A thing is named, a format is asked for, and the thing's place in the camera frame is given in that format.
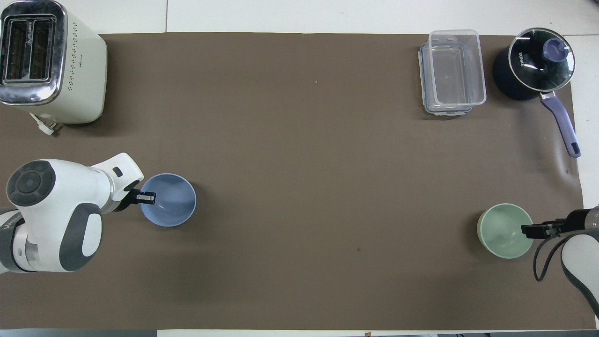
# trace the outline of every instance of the saucepan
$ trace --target saucepan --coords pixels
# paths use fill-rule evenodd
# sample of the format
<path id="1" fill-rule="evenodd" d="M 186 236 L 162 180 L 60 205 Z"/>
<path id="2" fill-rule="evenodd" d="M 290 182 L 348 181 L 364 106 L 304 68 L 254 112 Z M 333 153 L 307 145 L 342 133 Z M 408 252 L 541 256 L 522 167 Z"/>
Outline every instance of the saucepan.
<path id="1" fill-rule="evenodd" d="M 574 73 L 572 47 L 560 34 L 545 28 L 527 29 L 502 50 L 493 64 L 493 78 L 504 94 L 513 100 L 540 97 L 553 113 L 564 145 L 571 157 L 580 157 L 576 133 L 568 111 L 555 95 Z"/>

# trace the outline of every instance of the blue bowl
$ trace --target blue bowl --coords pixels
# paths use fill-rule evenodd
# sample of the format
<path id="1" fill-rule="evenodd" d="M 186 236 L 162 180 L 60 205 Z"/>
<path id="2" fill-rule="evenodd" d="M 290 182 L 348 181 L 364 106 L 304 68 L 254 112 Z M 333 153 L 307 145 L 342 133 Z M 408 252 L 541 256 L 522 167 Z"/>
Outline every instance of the blue bowl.
<path id="1" fill-rule="evenodd" d="M 141 212 L 159 226 L 180 225 L 195 210 L 195 190 L 187 179 L 177 174 L 157 174 L 148 179 L 141 190 L 156 193 L 154 204 L 141 204 Z"/>

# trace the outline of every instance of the pot lid knob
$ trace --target pot lid knob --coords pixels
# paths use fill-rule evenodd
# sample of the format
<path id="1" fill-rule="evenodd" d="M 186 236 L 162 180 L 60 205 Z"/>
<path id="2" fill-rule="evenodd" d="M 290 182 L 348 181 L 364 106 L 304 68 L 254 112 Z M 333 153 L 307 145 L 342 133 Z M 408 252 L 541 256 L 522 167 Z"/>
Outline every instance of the pot lid knob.
<path id="1" fill-rule="evenodd" d="M 543 58 L 552 62 L 564 62 L 570 48 L 559 38 L 554 37 L 545 41 L 543 45 Z"/>

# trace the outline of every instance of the toaster power cord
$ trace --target toaster power cord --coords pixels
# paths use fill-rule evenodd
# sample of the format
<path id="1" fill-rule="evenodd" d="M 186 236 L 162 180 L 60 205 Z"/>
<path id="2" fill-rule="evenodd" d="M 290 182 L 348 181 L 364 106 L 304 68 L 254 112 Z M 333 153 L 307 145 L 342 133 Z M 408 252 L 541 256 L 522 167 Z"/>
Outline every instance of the toaster power cord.
<path id="1" fill-rule="evenodd" d="M 34 114 L 30 113 L 31 117 L 33 117 L 33 119 L 35 119 L 35 121 L 38 124 L 38 128 L 45 134 L 47 134 L 48 136 L 52 136 L 52 134 L 54 133 L 54 127 L 56 126 L 56 123 L 52 122 L 49 124 L 44 123 L 41 119 L 39 119 L 37 116 L 35 116 Z"/>

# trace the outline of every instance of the black cable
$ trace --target black cable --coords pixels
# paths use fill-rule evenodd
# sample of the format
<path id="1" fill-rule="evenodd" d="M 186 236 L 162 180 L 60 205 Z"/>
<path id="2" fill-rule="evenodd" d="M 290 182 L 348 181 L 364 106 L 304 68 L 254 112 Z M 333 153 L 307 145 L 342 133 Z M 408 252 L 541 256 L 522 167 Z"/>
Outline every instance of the black cable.
<path id="1" fill-rule="evenodd" d="M 558 248 L 561 245 L 563 245 L 566 241 L 568 241 L 571 237 L 572 237 L 572 235 L 565 237 L 564 239 L 562 239 L 562 241 L 558 242 L 558 244 L 555 245 L 551 249 L 551 252 L 549 252 L 549 255 L 547 256 L 547 259 L 545 260 L 545 265 L 543 266 L 543 271 L 541 271 L 541 276 L 537 275 L 537 257 L 539 256 L 539 251 L 541 250 L 541 247 L 543 247 L 543 245 L 546 244 L 547 241 L 549 241 L 549 240 L 551 240 L 553 238 L 552 237 L 548 237 L 547 239 L 543 240 L 543 242 L 541 242 L 541 244 L 537 247 L 537 251 L 534 253 L 534 259 L 533 259 L 533 272 L 534 272 L 534 278 L 538 282 L 541 282 L 545 278 L 545 274 L 547 274 L 547 268 L 549 268 L 549 262 L 551 262 L 551 259 L 553 258 L 553 255 L 555 254 L 555 251 L 557 251 Z"/>

